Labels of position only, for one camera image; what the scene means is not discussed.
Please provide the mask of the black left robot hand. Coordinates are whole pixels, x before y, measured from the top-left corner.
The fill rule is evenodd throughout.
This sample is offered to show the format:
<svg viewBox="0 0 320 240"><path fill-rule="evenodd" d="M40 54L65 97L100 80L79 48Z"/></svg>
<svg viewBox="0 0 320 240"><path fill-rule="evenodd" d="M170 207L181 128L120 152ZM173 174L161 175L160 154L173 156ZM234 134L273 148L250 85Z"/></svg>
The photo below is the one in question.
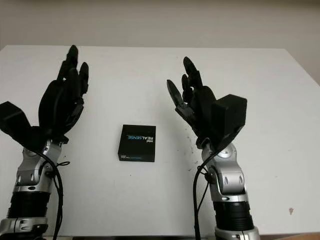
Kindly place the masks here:
<svg viewBox="0 0 320 240"><path fill-rule="evenodd" d="M45 90L38 109L39 127L47 138L67 144L69 132L79 120L84 109L84 99L89 88L89 66L78 65L78 48L72 45L62 62L57 78Z"/></svg>

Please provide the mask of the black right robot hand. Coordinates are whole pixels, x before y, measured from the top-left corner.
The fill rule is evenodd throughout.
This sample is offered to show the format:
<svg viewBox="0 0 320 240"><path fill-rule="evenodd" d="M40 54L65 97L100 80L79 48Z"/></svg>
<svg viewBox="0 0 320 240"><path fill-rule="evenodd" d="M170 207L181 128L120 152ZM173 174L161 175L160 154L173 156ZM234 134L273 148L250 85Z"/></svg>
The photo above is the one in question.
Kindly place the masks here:
<svg viewBox="0 0 320 240"><path fill-rule="evenodd" d="M166 86L175 105L175 111L185 120L197 136L196 146L203 149L203 142L213 135L210 123L211 106L216 100L213 91L203 85L200 71L189 57L183 58L185 73L181 77L182 93L168 79Z"/></svg>

